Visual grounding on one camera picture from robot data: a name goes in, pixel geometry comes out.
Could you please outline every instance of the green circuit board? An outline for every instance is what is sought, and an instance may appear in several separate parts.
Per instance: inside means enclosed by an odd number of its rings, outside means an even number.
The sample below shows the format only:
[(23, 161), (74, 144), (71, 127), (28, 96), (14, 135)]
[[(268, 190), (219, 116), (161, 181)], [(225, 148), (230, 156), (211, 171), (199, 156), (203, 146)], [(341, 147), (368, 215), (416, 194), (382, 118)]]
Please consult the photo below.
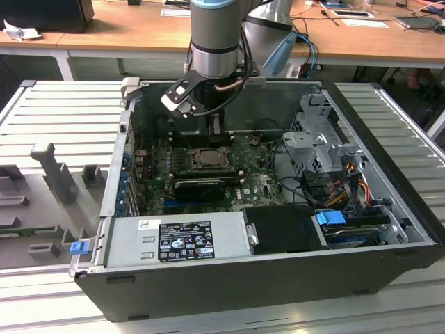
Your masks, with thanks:
[(236, 170), (244, 171), (244, 183), (227, 186), (224, 200), (215, 202), (177, 202), (170, 184), (169, 159), (173, 154), (186, 157), (190, 148), (174, 148), (164, 139), (146, 147), (149, 152), (144, 171), (140, 174), (139, 185), (144, 190), (146, 215), (194, 214), (204, 212), (238, 211), (245, 206), (266, 206), (285, 204), (284, 197), (274, 180), (270, 169), (273, 153), (266, 142), (250, 145), (251, 135), (235, 135), (227, 151)]

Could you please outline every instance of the table leg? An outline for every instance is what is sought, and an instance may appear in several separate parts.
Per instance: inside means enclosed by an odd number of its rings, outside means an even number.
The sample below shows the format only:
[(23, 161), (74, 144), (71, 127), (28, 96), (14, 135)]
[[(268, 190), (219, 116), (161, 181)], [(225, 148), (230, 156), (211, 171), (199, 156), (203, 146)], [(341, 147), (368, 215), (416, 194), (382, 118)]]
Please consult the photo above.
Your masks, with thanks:
[(75, 81), (76, 74), (73, 73), (70, 66), (70, 57), (67, 54), (56, 55), (56, 60), (63, 80)]
[(127, 71), (125, 70), (124, 60), (122, 58), (118, 58), (118, 69), (119, 69), (119, 74), (127, 73)]
[(444, 128), (445, 128), (445, 110), (442, 112), (439, 118), (434, 122), (434, 124), (431, 125), (431, 128), (427, 132), (427, 135), (429, 135), (429, 137), (435, 141)]

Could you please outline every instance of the workbench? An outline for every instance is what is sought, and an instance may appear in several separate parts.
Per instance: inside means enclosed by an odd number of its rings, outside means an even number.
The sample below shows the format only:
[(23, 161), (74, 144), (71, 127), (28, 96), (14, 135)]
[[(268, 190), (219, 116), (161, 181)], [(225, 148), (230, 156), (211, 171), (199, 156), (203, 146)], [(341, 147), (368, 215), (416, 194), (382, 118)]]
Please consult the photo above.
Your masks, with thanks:
[[(189, 17), (161, 16), (161, 3), (141, 3), (140, 6), (128, 6), (126, 1), (92, 0), (92, 3), (95, 16), (86, 33), (43, 32), (42, 39), (23, 42), (1, 34), (0, 54), (52, 56), (64, 80), (76, 79), (70, 67), (73, 57), (118, 58), (121, 73), (125, 72), (123, 58), (184, 59), (190, 39)], [(396, 0), (385, 0), (385, 3), (374, 5), (373, 9), (392, 15), (410, 15), (410, 11), (395, 7)], [(421, 7), (413, 0), (408, 1), (408, 5)], [(319, 7), (307, 9), (303, 1), (295, 1), (291, 14), (309, 18), (307, 26), (311, 40), (319, 48), (320, 64), (422, 68), (445, 65), (445, 39), (432, 31), (404, 31), (397, 22), (385, 22), (389, 29), (377, 29), (346, 26), (337, 20), (338, 27), (329, 19), (311, 19), (323, 18)], [(392, 18), (372, 14), (376, 19)], [(295, 23), (304, 31), (301, 20)], [(304, 62), (308, 52), (307, 45), (296, 45), (292, 63)]]

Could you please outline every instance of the copper pipe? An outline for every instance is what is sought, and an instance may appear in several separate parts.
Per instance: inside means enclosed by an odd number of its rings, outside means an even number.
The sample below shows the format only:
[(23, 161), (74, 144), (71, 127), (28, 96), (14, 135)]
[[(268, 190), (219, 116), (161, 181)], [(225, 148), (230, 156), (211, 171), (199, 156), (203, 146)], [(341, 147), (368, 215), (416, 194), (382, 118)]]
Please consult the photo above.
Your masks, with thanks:
[(242, 78), (236, 78), (236, 81), (234, 83), (231, 83), (230, 85), (227, 86), (215, 85), (215, 90), (217, 92), (227, 92), (228, 90), (235, 89), (236, 87), (240, 86), (243, 83), (244, 81), (242, 80)]

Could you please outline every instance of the power supply label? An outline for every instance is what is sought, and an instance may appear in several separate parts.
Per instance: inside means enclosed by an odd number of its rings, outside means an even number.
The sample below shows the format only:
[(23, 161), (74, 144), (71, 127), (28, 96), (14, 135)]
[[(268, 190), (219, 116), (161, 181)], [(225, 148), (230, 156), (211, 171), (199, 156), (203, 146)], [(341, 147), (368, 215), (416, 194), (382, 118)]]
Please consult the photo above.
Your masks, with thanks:
[(215, 258), (215, 247), (210, 221), (159, 225), (159, 261), (213, 258)]

